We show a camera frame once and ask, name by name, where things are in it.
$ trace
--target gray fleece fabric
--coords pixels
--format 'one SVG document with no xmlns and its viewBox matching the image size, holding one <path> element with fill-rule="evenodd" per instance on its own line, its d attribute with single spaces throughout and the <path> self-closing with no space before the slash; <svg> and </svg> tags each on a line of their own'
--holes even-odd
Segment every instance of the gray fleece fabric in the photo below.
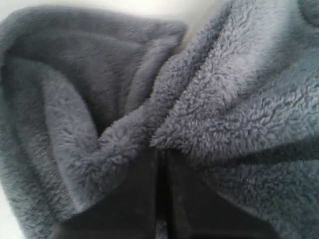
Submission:
<svg viewBox="0 0 319 239">
<path fill-rule="evenodd" d="M 37 7 L 0 26 L 0 178 L 28 239 L 177 148 L 282 239 L 319 238 L 319 1 L 235 0 L 181 23 Z M 157 238 L 165 238 L 159 226 Z"/>
</svg>

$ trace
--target black object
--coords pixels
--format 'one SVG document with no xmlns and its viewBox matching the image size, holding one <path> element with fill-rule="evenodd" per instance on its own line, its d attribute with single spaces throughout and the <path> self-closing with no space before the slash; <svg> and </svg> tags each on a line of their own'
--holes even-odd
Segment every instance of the black object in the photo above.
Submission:
<svg viewBox="0 0 319 239">
<path fill-rule="evenodd" d="M 148 149 L 124 182 L 92 208 L 61 223 L 51 239 L 277 239 L 272 227 L 209 189 L 177 151 Z"/>
</svg>

